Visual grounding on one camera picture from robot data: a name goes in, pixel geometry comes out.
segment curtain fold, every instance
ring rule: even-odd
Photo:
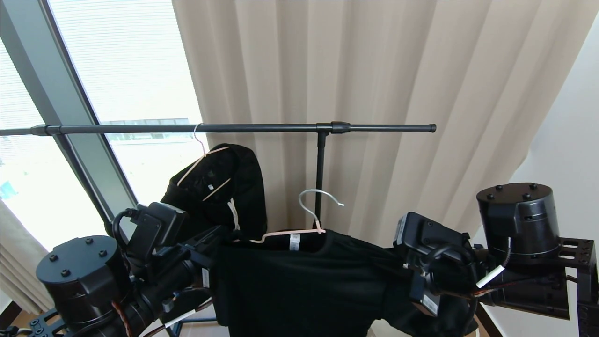
[[[0,200],[0,289],[32,314],[54,307],[35,276],[37,264],[47,253]]]
[[[330,135],[326,228],[389,246],[413,210],[459,231],[506,183],[552,105],[599,2],[173,1],[206,123],[437,124]],[[209,134],[252,148],[269,230],[309,226],[315,134]],[[314,197],[308,198],[313,204]]]

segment black garment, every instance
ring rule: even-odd
[[[231,337],[364,337],[385,319],[417,337],[457,336],[465,300],[443,297],[440,316],[421,313],[407,298],[411,271],[388,249],[327,230],[220,248],[215,310]],[[476,328],[476,322],[469,332]]]
[[[177,183],[193,164],[171,178],[161,202],[178,207],[190,216],[190,221],[179,230],[177,242],[186,241],[215,225],[225,225],[233,230],[233,213],[227,205],[231,199],[245,236],[261,237],[266,233],[264,182],[258,159],[252,150],[241,145],[220,144],[212,150],[226,146],[229,148],[202,159],[180,186]],[[203,201],[229,178],[228,183]]]

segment cylindrical motor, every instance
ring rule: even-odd
[[[39,263],[37,278],[70,328],[100,323],[131,290],[116,241],[108,236],[75,238],[57,246]]]
[[[559,229],[551,188],[536,183],[510,183],[476,195],[489,252],[510,261],[534,264],[559,253]]]

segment clothes rack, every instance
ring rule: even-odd
[[[73,172],[81,182],[85,192],[105,224],[111,222],[109,214],[102,207],[101,196],[96,195],[91,181],[80,160],[71,146],[68,134],[111,134],[111,133],[316,133],[316,188],[322,189],[326,137],[330,134],[349,132],[429,132],[437,130],[435,124],[401,125],[401,124],[355,124],[346,122],[330,122],[315,124],[188,124],[188,125],[36,125],[31,128],[0,130],[0,136],[52,136],[61,146]],[[322,194],[316,193],[314,213],[320,219]],[[172,328],[167,328],[169,336],[179,336],[181,326],[185,323],[216,321],[216,318],[196,318],[182,320]]]

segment hanger hook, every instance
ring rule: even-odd
[[[328,195],[328,196],[329,196],[331,199],[333,199],[333,201],[335,201],[335,202],[336,202],[336,203],[337,203],[339,206],[345,206],[345,204],[342,204],[342,203],[340,203],[340,202],[339,202],[339,200],[337,200],[337,198],[335,198],[335,197],[334,197],[334,196],[333,196],[331,193],[329,193],[329,192],[327,192],[327,191],[323,191],[323,190],[321,190],[321,189],[316,189],[316,188],[309,188],[309,189],[307,189],[307,190],[303,191],[303,192],[302,192],[302,193],[300,193],[300,195],[298,196],[299,203],[300,203],[299,205],[300,205],[300,206],[301,206],[301,207],[302,207],[302,208],[303,208],[303,209],[304,209],[306,212],[308,212],[309,214],[311,214],[311,215],[312,215],[312,217],[314,217],[314,220],[316,221],[316,223],[317,223],[317,224],[320,224],[320,221],[318,220],[318,217],[316,216],[316,214],[314,214],[314,212],[312,212],[312,211],[311,211],[309,208],[307,208],[307,207],[304,205],[304,203],[301,201],[301,197],[302,197],[302,195],[304,195],[304,194],[306,194],[306,193],[308,193],[308,192],[319,192],[319,193],[322,193],[322,194],[326,194],[326,195]]]
[[[202,152],[204,153],[204,155],[206,155],[206,147],[204,146],[204,143],[198,139],[198,136],[195,134],[195,131],[198,129],[198,126],[202,125],[202,123],[197,123],[195,125],[195,127],[193,128],[193,137],[195,138],[195,140],[197,140],[200,144],[202,144]]]

